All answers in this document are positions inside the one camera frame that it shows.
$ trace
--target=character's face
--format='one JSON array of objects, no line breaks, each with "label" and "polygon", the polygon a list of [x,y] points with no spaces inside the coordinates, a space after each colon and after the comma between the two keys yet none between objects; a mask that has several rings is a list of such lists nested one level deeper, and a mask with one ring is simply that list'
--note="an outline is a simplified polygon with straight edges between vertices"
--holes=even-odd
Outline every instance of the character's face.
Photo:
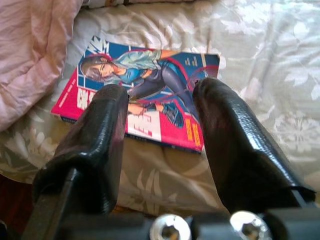
[{"label": "character's face", "polygon": [[99,72],[99,75],[102,78],[108,77],[110,76],[110,74],[112,74],[114,72],[114,68],[112,67],[112,65],[110,63],[107,62],[107,60],[105,58],[101,58],[101,62],[105,62],[105,63],[99,63],[99,64],[95,64],[92,65],[90,67],[90,70],[92,72]]}]

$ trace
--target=pink blanket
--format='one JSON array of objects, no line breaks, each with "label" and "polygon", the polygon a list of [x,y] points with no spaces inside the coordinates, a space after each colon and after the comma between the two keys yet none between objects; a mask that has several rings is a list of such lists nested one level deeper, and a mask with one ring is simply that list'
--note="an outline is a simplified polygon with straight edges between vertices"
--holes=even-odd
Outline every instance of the pink blanket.
[{"label": "pink blanket", "polygon": [[82,0],[0,0],[0,131],[60,76]]}]

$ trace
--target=blue outfit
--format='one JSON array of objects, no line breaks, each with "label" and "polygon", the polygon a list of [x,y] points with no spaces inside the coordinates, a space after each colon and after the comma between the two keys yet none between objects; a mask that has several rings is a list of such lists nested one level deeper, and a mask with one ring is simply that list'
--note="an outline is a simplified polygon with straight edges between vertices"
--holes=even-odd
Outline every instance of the blue outfit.
[{"label": "blue outfit", "polygon": [[[151,97],[158,94],[165,87],[171,89],[183,102],[190,114],[192,114],[197,121],[199,121],[198,113],[193,104],[192,95],[187,89],[187,80],[182,79],[183,76],[180,68],[168,60],[160,60],[160,50],[145,50],[145,51],[129,51],[121,55],[119,58],[113,60],[113,64],[117,67],[126,69],[123,75],[112,75],[108,77],[107,84],[110,82],[122,81],[126,84],[131,84],[142,80],[141,83],[131,88],[128,95],[131,100],[139,100]],[[147,70],[152,70],[151,74],[143,77]],[[182,114],[177,113],[177,109],[173,109],[172,104],[164,107],[167,109],[167,117],[171,117],[171,121],[177,127],[183,126]]]}]

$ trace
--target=pink book cover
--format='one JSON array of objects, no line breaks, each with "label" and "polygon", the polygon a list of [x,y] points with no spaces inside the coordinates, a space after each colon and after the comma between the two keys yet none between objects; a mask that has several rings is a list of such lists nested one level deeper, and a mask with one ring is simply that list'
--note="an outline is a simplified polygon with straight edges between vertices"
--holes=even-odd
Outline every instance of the pink book cover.
[{"label": "pink book cover", "polygon": [[76,122],[105,85],[129,95],[127,137],[201,152],[204,141],[192,100],[195,83],[216,77],[216,54],[156,50],[94,36],[51,113]]}]

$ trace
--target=floral pattern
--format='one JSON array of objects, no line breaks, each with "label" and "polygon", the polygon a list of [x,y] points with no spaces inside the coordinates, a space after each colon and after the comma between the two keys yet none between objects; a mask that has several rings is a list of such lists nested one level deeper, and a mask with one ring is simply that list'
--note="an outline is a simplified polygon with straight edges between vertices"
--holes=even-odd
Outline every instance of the floral pattern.
[{"label": "floral pattern", "polygon": [[[291,164],[320,190],[320,2],[197,0],[83,9],[64,73],[0,133],[0,174],[31,183],[70,124],[50,114],[93,35],[140,47],[218,53],[218,77],[272,134]],[[218,198],[205,154],[125,139],[118,204],[158,215],[214,211]]]}]

